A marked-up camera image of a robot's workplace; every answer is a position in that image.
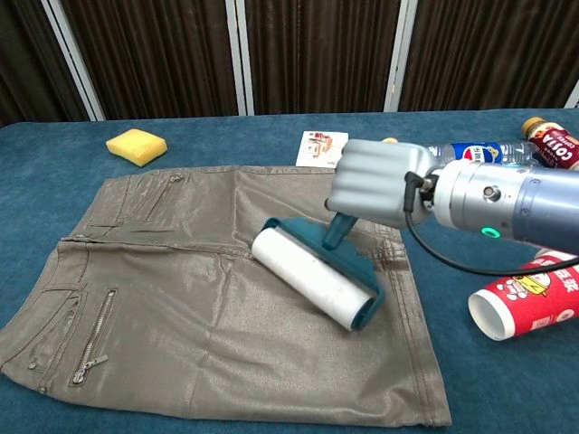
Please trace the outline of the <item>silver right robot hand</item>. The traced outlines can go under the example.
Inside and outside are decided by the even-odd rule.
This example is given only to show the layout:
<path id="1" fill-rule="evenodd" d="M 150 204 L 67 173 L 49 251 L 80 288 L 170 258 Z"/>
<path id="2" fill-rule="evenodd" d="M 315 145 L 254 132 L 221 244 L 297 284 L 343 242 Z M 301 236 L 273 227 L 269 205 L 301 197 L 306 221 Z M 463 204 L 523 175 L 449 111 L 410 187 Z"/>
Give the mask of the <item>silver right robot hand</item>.
<path id="1" fill-rule="evenodd" d="M 404 176 L 420 177 L 439 167 L 424 146 L 350 139 L 337 162 L 326 206 L 361 220 L 403 229 Z"/>

